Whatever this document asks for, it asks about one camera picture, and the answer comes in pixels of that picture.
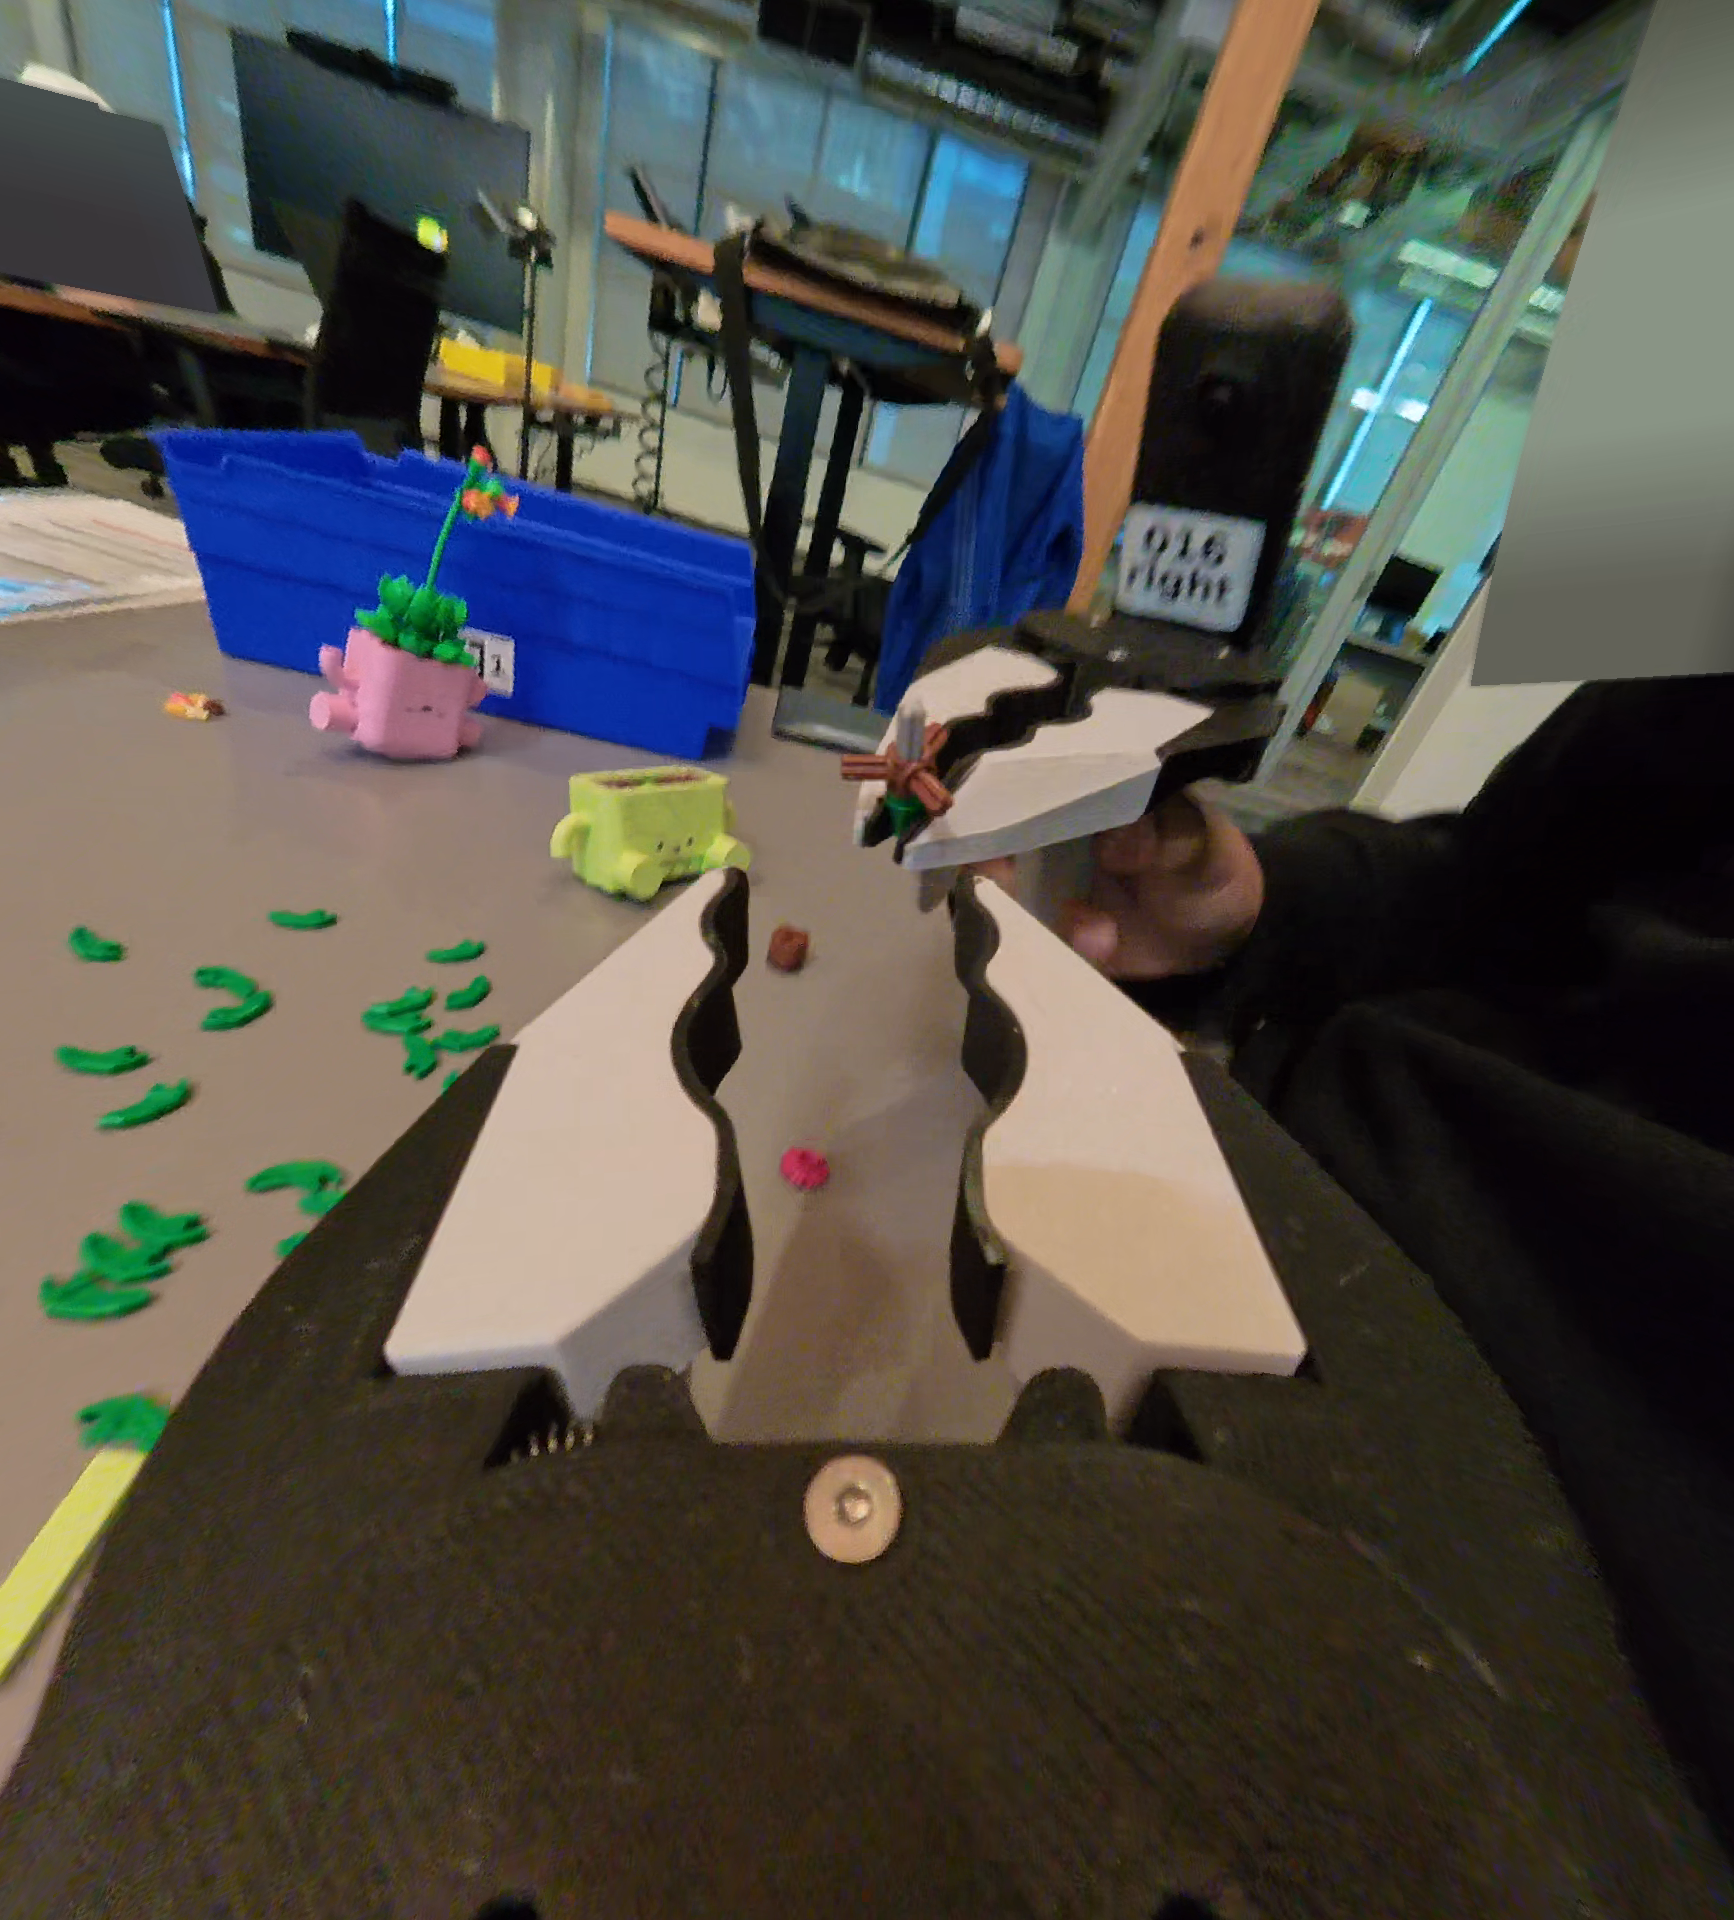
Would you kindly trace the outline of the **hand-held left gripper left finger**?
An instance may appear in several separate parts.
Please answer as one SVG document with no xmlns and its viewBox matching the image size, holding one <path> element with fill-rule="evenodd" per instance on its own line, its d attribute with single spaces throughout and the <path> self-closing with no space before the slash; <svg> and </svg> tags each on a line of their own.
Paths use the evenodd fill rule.
<svg viewBox="0 0 1734 1920">
<path fill-rule="evenodd" d="M 735 1129 L 750 881 L 690 881 L 514 1040 L 383 1338 L 399 1378 L 543 1369 L 590 1420 L 617 1373 L 727 1362 L 754 1288 Z"/>
</svg>

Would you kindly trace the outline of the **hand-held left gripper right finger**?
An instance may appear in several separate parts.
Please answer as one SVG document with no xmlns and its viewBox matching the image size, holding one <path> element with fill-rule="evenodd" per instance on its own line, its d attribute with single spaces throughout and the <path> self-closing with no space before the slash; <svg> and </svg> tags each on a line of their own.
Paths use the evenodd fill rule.
<svg viewBox="0 0 1734 1920">
<path fill-rule="evenodd" d="M 950 930 L 981 1102 L 950 1231 L 968 1353 L 1086 1376 L 1113 1428 L 1157 1373 L 1294 1378 L 1307 1338 L 1174 1036 L 989 878 Z"/>
</svg>

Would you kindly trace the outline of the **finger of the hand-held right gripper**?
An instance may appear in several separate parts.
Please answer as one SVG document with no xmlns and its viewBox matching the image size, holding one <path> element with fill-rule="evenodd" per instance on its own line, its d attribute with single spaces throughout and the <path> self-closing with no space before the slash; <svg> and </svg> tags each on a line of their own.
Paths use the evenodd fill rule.
<svg viewBox="0 0 1734 1920">
<path fill-rule="evenodd" d="M 978 865 L 1131 824 L 1180 742 L 1214 716 L 1172 691 L 1104 686 L 1080 716 L 978 752 L 950 808 L 902 838 L 897 864 L 914 874 Z"/>
<path fill-rule="evenodd" d="M 902 706 L 919 706 L 926 726 L 946 731 L 933 756 L 941 781 L 955 789 L 975 757 L 1021 744 L 1038 726 L 1066 720 L 1072 708 L 1072 666 L 1013 645 L 1007 636 L 974 641 L 952 659 L 919 671 Z"/>
</svg>

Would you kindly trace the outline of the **brown toy branch piece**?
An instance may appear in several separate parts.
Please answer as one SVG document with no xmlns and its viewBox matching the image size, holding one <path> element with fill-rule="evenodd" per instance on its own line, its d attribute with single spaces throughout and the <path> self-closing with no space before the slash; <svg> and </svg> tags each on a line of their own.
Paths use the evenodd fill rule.
<svg viewBox="0 0 1734 1920">
<path fill-rule="evenodd" d="M 937 819 L 953 806 L 953 794 L 939 773 L 939 756 L 950 726 L 928 717 L 926 700 L 910 690 L 895 708 L 888 738 L 873 754 L 841 754 L 839 778 L 850 784 L 877 784 L 888 794 L 907 795 Z"/>
</svg>

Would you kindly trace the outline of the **person's right forearm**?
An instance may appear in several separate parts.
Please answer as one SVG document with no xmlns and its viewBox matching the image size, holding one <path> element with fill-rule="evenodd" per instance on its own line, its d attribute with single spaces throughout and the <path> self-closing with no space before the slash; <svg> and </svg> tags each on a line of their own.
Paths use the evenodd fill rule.
<svg viewBox="0 0 1734 1920">
<path fill-rule="evenodd" d="M 1734 1154 L 1734 674 L 1587 683 L 1456 812 L 1258 839 L 1220 1010 L 1256 1092 L 1337 1015 L 1437 1010 Z"/>
</svg>

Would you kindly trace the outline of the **person's right hand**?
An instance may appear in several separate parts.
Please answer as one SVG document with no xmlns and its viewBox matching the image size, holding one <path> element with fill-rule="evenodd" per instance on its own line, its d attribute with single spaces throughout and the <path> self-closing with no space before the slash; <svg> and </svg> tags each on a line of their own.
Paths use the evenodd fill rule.
<svg viewBox="0 0 1734 1920">
<path fill-rule="evenodd" d="M 1084 842 L 1000 855 L 974 872 L 1120 984 L 1215 971 L 1264 911 L 1256 845 L 1192 787 Z"/>
</svg>

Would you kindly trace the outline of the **blue jacket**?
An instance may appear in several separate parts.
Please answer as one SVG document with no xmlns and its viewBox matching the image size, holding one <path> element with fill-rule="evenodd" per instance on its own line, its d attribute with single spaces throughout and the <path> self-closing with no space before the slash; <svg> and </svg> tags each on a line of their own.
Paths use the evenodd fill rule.
<svg viewBox="0 0 1734 1920">
<path fill-rule="evenodd" d="M 880 622 L 872 706 L 894 712 L 928 651 L 1061 608 L 1084 556 L 1086 434 L 1010 385 L 975 415 L 910 530 Z"/>
</svg>

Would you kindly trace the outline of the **black flat panel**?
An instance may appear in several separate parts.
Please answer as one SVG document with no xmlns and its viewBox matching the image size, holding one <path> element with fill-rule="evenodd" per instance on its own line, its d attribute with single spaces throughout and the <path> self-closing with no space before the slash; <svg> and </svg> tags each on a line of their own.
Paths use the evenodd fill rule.
<svg viewBox="0 0 1734 1920">
<path fill-rule="evenodd" d="M 833 690 L 783 683 L 776 690 L 770 731 L 835 756 L 872 756 L 881 752 L 891 720 L 869 703 L 854 701 Z"/>
</svg>

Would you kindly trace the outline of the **lime green toy pot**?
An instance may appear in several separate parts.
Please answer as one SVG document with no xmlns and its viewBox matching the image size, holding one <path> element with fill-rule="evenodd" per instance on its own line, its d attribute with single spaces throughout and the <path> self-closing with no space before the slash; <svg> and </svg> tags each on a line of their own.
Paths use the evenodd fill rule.
<svg viewBox="0 0 1734 1920">
<path fill-rule="evenodd" d="M 667 883 L 748 869 L 751 851 L 726 775 L 662 763 L 570 775 L 550 858 L 600 894 L 650 901 Z"/>
</svg>

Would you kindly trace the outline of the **black bag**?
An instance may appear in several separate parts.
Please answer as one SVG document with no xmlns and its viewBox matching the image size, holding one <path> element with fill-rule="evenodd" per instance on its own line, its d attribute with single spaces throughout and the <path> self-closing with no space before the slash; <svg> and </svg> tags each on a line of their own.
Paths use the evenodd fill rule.
<svg viewBox="0 0 1734 1920">
<path fill-rule="evenodd" d="M 811 217 L 789 204 L 788 217 L 754 217 L 727 228 L 712 249 L 713 275 L 740 278 L 750 266 L 880 300 L 911 317 L 971 339 L 992 326 L 989 309 L 931 260 L 903 252 L 880 236 Z"/>
</svg>

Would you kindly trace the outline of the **scatter of green toy leaves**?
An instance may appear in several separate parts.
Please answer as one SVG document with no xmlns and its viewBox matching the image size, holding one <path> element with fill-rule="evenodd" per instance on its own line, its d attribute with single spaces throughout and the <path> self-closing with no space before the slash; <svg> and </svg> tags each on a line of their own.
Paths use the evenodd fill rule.
<svg viewBox="0 0 1734 1920">
<path fill-rule="evenodd" d="M 508 1019 L 510 947 L 485 904 L 326 879 L 0 896 L 0 1473 L 30 1443 L 55 1471 L 85 1404 L 180 1392 L 330 1209 L 252 1177 L 324 1162 L 352 1185 L 472 1057 L 407 1070 L 373 1008 Z"/>
</svg>

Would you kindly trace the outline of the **blue plastic bin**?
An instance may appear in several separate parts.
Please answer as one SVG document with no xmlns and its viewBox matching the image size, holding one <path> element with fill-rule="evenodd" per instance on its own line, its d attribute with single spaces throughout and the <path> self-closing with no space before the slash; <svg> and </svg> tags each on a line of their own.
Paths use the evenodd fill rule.
<svg viewBox="0 0 1734 1920">
<path fill-rule="evenodd" d="M 318 674 L 378 581 L 421 581 L 465 469 L 386 458 L 347 432 L 153 434 L 217 649 Z M 498 648 L 487 709 L 650 754 L 715 756 L 748 698 L 756 589 L 744 542 L 516 484 L 514 516 L 464 516 L 438 587 Z"/>
</svg>

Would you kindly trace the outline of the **pink toy pot with plant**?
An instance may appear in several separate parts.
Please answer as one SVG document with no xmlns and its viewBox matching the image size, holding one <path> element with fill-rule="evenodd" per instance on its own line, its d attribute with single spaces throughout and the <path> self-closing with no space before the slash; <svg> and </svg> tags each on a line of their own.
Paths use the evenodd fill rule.
<svg viewBox="0 0 1734 1920">
<path fill-rule="evenodd" d="M 354 613 L 343 643 L 320 648 L 324 688 L 307 701 L 316 730 L 346 734 L 365 754 L 399 761 L 452 759 L 478 745 L 476 708 L 487 681 L 465 640 L 467 602 L 444 589 L 440 573 L 461 518 L 500 522 L 516 516 L 517 503 L 494 454 L 474 443 L 421 577 L 382 576 L 373 606 Z"/>
</svg>

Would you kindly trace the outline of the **person's black jacket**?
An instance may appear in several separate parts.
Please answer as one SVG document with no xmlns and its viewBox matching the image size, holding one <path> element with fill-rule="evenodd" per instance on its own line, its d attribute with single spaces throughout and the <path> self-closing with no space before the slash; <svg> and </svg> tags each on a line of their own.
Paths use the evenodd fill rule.
<svg viewBox="0 0 1734 1920">
<path fill-rule="evenodd" d="M 1734 1855 L 1734 1019 L 1259 993 L 1232 1064 L 1507 1388 Z"/>
</svg>

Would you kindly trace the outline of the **wooden top standing desk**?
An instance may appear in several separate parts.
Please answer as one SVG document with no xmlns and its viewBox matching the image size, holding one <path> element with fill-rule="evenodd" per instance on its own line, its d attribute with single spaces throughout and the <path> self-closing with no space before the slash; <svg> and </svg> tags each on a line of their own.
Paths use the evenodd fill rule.
<svg viewBox="0 0 1734 1920">
<path fill-rule="evenodd" d="M 751 681 L 800 688 L 813 617 L 844 589 L 832 550 L 868 402 L 989 411 L 1024 353 L 992 326 L 964 339 L 778 267 L 718 280 L 718 241 L 650 217 L 609 212 L 605 231 L 653 275 L 715 300 L 710 355 L 726 378 L 756 573 Z"/>
</svg>

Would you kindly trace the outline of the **yellow plastic bin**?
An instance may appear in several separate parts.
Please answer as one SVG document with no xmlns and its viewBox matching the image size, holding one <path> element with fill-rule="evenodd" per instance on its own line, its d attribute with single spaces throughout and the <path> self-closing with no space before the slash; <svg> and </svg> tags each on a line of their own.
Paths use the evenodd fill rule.
<svg viewBox="0 0 1734 1920">
<path fill-rule="evenodd" d="M 530 403 L 542 410 L 560 402 L 551 373 L 551 366 L 526 364 L 514 350 L 440 337 L 421 375 L 421 393 L 459 403 Z"/>
</svg>

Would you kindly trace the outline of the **long yellow toy tile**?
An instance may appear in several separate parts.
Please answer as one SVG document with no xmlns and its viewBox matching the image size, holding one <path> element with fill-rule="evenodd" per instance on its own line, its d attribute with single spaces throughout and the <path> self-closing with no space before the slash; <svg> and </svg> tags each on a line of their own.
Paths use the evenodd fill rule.
<svg viewBox="0 0 1734 1920">
<path fill-rule="evenodd" d="M 76 1481 L 0 1579 L 0 1687 L 25 1659 L 68 1587 L 106 1538 L 148 1455 L 149 1450 L 142 1446 L 92 1451 Z"/>
</svg>

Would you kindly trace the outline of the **black office chair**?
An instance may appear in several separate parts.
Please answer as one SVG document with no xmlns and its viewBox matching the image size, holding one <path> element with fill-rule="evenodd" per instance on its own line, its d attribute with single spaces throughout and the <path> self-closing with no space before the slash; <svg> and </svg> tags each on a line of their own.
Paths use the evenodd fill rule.
<svg viewBox="0 0 1734 1920">
<path fill-rule="evenodd" d="M 320 301 L 304 425 L 347 430 L 383 458 L 418 449 L 446 253 L 354 197 L 340 217 L 288 202 L 276 217 Z"/>
</svg>

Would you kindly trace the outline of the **large black monitor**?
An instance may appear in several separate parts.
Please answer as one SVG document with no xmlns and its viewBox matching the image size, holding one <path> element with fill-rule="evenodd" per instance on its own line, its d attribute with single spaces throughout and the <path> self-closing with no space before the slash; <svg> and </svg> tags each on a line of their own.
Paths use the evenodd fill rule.
<svg viewBox="0 0 1734 1920">
<path fill-rule="evenodd" d="M 297 33 L 233 27 L 230 59 L 254 252 L 316 275 L 354 199 L 393 228 L 444 233 L 444 313 L 522 329 L 524 270 L 490 210 L 530 199 L 530 132 L 379 84 L 382 61 L 318 59 Z"/>
</svg>

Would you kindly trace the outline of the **printed paper sheet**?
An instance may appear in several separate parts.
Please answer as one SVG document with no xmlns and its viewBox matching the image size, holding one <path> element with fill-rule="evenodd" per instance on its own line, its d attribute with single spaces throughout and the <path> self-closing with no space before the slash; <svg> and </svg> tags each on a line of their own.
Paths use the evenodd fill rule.
<svg viewBox="0 0 1734 1920">
<path fill-rule="evenodd" d="M 203 598 L 178 518 L 93 492 L 0 489 L 0 626 Z"/>
</svg>

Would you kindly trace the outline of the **long wooden office desk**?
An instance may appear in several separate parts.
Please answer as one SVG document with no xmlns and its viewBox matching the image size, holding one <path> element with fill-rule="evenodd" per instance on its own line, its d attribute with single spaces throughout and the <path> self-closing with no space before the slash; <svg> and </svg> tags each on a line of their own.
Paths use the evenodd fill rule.
<svg viewBox="0 0 1734 1920">
<path fill-rule="evenodd" d="M 231 316 L 0 280 L 0 446 L 304 427 L 310 360 Z"/>
</svg>

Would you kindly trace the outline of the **dark grey desktop monitor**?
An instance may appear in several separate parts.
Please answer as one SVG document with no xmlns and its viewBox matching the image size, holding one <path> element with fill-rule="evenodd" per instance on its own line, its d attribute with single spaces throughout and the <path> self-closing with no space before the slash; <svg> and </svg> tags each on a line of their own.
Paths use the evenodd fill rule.
<svg viewBox="0 0 1734 1920">
<path fill-rule="evenodd" d="M 220 316 L 159 124 L 0 77 L 0 275 Z"/>
</svg>

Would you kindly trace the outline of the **wooden post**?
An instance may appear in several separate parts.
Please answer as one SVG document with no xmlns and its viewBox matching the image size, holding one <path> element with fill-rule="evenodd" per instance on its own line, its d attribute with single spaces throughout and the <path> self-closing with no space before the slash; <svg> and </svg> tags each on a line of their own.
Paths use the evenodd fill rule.
<svg viewBox="0 0 1734 1920">
<path fill-rule="evenodd" d="M 1238 2 L 1232 10 L 1096 398 L 1086 542 L 1068 611 L 1092 611 L 1131 502 L 1162 323 L 1221 263 L 1317 10 L 1316 2 Z"/>
</svg>

